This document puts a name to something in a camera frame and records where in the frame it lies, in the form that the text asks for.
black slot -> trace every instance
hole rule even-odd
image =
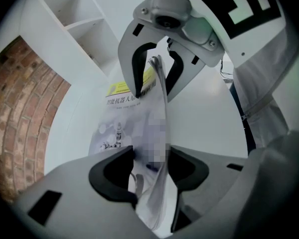
[[[243,170],[243,166],[242,165],[237,165],[237,164],[229,164],[227,167],[230,168],[230,169],[237,170],[237,171]]]
[[[61,196],[62,193],[48,190],[32,207],[28,215],[44,226]]]
[[[195,56],[193,61],[191,62],[193,65],[196,65],[199,60],[199,57]]]
[[[138,36],[139,33],[141,32],[141,30],[143,29],[143,25],[142,24],[138,24],[137,27],[135,28],[133,35]]]

red brick wall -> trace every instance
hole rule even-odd
[[[49,130],[69,87],[20,37],[0,54],[0,192],[6,201],[43,176]]]

paper booklet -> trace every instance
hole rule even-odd
[[[105,98],[105,112],[93,133],[89,155],[132,145],[134,167],[129,191],[138,197],[136,213],[153,231],[161,223],[170,151],[166,130],[166,87],[161,57],[144,72],[140,98],[125,82],[112,84]]]

yellow label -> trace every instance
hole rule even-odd
[[[143,74],[143,86],[155,79],[155,72],[153,67],[148,68]],[[130,92],[128,85],[125,82],[117,82],[110,86],[107,97]]]

screw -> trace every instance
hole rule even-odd
[[[215,47],[216,43],[214,41],[209,41],[209,45]]]
[[[142,13],[143,14],[148,14],[149,10],[147,8],[142,8]]]

